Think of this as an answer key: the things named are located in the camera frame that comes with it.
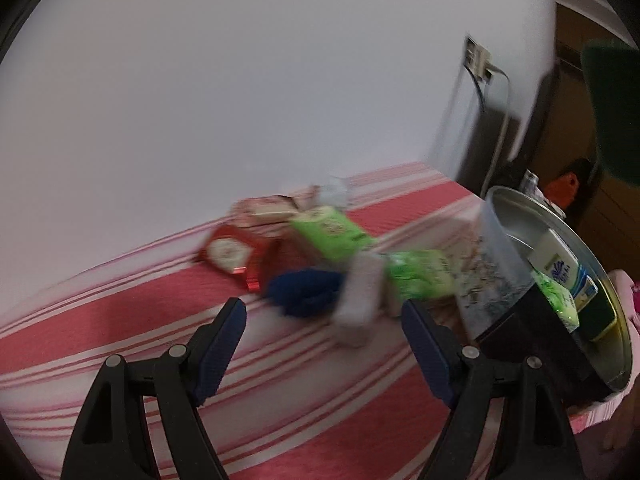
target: black cable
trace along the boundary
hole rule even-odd
[[[469,75],[471,76],[471,79],[474,81],[474,86],[476,87],[476,93],[478,94],[478,101],[480,101],[480,113],[484,114],[484,96],[482,95],[482,89],[480,88],[480,83],[478,82],[478,79],[476,79],[476,76],[474,76],[474,73],[471,72],[471,69],[465,65],[464,66],[466,71],[469,72]]]

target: wall outlet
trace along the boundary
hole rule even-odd
[[[471,37],[466,37],[466,49],[464,66],[471,70],[471,73],[478,81],[488,80],[486,70],[487,64],[491,61],[491,53],[481,44],[476,43]]]

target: striped tablecloth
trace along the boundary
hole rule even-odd
[[[378,238],[381,251],[447,251],[481,205],[419,163],[349,184],[349,216]],[[246,331],[218,394],[200,409],[231,478],[416,478],[447,409],[430,394],[399,323],[380,317],[372,341],[355,350],[334,343],[327,319],[281,316],[194,260],[222,221],[124,254],[20,304],[10,322],[0,319],[0,412],[36,469],[59,478],[76,417],[107,356],[158,356],[239,296],[247,304]],[[459,328],[455,312],[439,316]],[[145,408],[162,478],[177,478],[158,404],[146,399]],[[499,413],[494,404],[472,478],[488,464]]]

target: power cord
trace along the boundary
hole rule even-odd
[[[490,70],[491,72],[495,72],[497,74],[501,74],[505,77],[505,79],[507,80],[507,99],[505,103],[506,108],[504,110],[504,118],[502,119],[502,125],[500,126],[500,133],[498,134],[498,142],[495,145],[494,155],[492,156],[491,164],[489,165],[489,171],[487,171],[484,182],[482,183],[480,198],[484,198],[486,196],[486,192],[489,189],[491,179],[494,177],[495,168],[498,166],[498,160],[500,159],[500,153],[502,152],[504,139],[507,136],[507,128],[509,127],[509,106],[511,103],[511,80],[509,79],[509,76],[506,75],[504,70],[492,64],[487,65],[487,70]]]
[[[474,76],[474,73],[471,72],[471,69],[467,65],[464,65],[464,67],[466,71],[469,72],[469,75],[471,76],[471,79],[474,82],[474,86],[476,87],[476,93],[478,94],[478,102],[480,103],[480,113],[484,114],[484,110],[485,110],[484,95],[482,94],[480,83],[478,82],[478,79],[476,79],[476,76]]]

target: green tissue pack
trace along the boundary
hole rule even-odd
[[[430,300],[454,293],[447,257],[438,250],[389,253],[386,270],[403,300]]]
[[[575,309],[574,298],[567,288],[555,282],[546,274],[537,270],[532,270],[533,279],[536,280],[540,291],[545,295],[553,310],[569,332],[573,332],[580,326],[578,312]]]
[[[334,264],[346,261],[374,242],[365,230],[331,206],[309,209],[289,223],[323,258]]]

